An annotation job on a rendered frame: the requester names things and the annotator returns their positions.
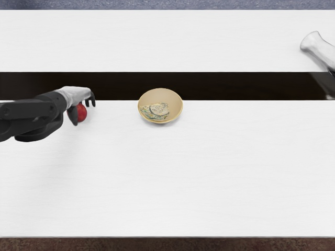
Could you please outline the beige plate with printed pattern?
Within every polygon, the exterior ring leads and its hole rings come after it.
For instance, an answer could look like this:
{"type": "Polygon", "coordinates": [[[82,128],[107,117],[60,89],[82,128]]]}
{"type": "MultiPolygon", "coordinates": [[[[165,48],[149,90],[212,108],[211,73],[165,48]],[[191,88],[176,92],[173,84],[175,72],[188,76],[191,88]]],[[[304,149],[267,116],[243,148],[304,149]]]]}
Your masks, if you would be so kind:
{"type": "Polygon", "coordinates": [[[164,124],[176,120],[183,111],[179,94],[167,88],[151,89],[139,98],[138,111],[147,121],[164,124]]]}

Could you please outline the clear wine glass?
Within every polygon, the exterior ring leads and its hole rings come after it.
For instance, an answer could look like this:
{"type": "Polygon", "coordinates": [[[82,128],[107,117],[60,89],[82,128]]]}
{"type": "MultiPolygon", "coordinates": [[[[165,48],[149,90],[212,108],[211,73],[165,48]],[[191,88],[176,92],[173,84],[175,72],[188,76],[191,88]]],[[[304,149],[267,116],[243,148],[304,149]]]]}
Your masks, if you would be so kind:
{"type": "Polygon", "coordinates": [[[323,89],[326,99],[335,100],[335,46],[326,42],[318,31],[313,31],[302,40],[300,49],[327,70],[327,73],[312,72],[310,75],[323,89]]]}

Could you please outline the red apple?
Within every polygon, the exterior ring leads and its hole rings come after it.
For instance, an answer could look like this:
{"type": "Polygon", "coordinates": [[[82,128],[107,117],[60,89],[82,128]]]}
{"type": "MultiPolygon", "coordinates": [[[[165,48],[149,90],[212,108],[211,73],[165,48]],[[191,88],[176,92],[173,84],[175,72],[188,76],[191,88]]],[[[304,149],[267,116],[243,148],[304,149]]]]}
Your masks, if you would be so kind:
{"type": "Polygon", "coordinates": [[[78,123],[83,122],[87,117],[87,110],[82,103],[71,106],[67,111],[70,121],[76,126],[78,123]]]}

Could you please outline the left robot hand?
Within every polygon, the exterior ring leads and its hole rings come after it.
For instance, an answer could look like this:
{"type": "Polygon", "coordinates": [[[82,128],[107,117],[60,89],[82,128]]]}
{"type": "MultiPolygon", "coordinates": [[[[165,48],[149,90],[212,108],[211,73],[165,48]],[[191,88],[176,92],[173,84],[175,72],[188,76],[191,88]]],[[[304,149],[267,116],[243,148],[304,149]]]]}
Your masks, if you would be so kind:
{"type": "Polygon", "coordinates": [[[78,125],[78,112],[76,106],[85,101],[86,107],[90,106],[90,101],[93,107],[96,106],[94,93],[88,87],[64,86],[55,92],[61,94],[66,101],[66,112],[69,120],[74,126],[78,125]]]}

